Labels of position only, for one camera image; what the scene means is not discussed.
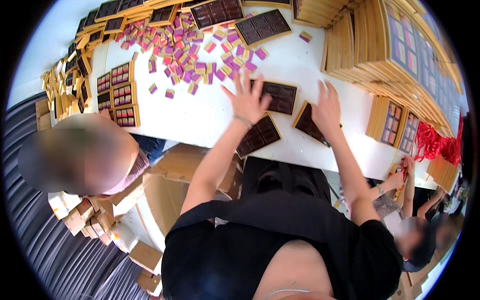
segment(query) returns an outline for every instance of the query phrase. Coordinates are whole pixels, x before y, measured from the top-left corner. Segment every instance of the bracelet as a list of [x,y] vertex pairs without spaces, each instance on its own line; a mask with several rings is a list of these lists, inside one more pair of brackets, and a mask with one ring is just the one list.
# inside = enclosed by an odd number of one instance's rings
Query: bracelet
[[242,121],[243,123],[248,125],[249,129],[252,129],[253,124],[250,121],[248,121],[247,119],[245,119],[244,117],[241,117],[239,115],[233,115],[233,118]]
[[380,196],[382,196],[383,194],[385,194],[385,191],[382,189],[382,187],[380,186],[380,184],[377,184],[377,188],[380,190]]

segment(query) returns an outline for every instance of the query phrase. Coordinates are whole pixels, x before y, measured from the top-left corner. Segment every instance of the corrugated metal wall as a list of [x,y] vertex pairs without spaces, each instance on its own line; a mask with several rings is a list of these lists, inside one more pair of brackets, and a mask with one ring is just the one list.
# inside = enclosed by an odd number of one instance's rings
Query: corrugated metal wall
[[31,188],[18,171],[17,156],[22,143],[36,129],[35,95],[7,111],[3,137],[3,173],[6,206],[32,269],[59,300],[146,300],[136,284],[141,267],[113,243],[72,236],[57,220],[47,194]]

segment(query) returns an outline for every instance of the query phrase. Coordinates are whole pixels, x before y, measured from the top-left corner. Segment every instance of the hand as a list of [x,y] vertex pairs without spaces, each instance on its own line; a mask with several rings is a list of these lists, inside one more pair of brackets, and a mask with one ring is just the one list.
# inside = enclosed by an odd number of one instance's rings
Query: hand
[[272,101],[272,96],[265,94],[260,101],[264,85],[264,77],[262,75],[258,76],[258,79],[255,80],[252,89],[249,71],[245,70],[244,78],[242,88],[240,84],[240,74],[235,72],[233,82],[235,83],[235,89],[237,90],[236,95],[232,94],[232,92],[223,85],[220,87],[232,102],[233,113],[239,117],[247,119],[250,123],[255,124],[264,116],[265,111],[270,105],[270,101]]
[[440,196],[440,199],[445,196],[446,192],[441,186],[437,186],[437,193],[436,195]]
[[409,155],[404,156],[403,165],[407,168],[408,176],[415,177],[415,160]]
[[387,185],[387,189],[385,190],[396,190],[403,185],[403,173],[397,172],[390,176],[386,181],[385,184]]
[[330,82],[326,82],[328,94],[324,83],[319,80],[320,96],[318,104],[312,104],[312,120],[317,125],[328,142],[341,132],[340,130],[340,102],[338,93]]
[[99,111],[98,114],[100,116],[104,116],[104,117],[108,118],[109,120],[111,120],[110,113],[109,113],[108,109],[102,109],[101,111]]

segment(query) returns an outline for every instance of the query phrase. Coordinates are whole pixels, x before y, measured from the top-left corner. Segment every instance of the necklace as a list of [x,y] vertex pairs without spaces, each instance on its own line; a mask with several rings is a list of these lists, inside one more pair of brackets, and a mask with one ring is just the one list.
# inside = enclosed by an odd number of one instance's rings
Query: necklace
[[295,288],[295,281],[292,281],[292,288],[278,288],[273,291],[271,291],[265,298],[264,300],[267,300],[268,298],[272,297],[273,295],[281,292],[302,292],[302,293],[308,293],[310,292],[307,289],[301,289],[301,288]]

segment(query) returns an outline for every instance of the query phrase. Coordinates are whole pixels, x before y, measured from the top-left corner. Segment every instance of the ribbon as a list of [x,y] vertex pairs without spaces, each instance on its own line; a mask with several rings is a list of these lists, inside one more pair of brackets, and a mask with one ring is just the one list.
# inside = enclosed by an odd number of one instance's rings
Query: ribbon
[[415,136],[415,144],[417,145],[417,154],[414,159],[416,161],[423,161],[424,158],[433,160],[437,156],[442,155],[446,161],[458,166],[461,160],[461,140],[463,131],[463,120],[460,117],[458,123],[458,134],[456,138],[441,137],[433,126],[420,122]]

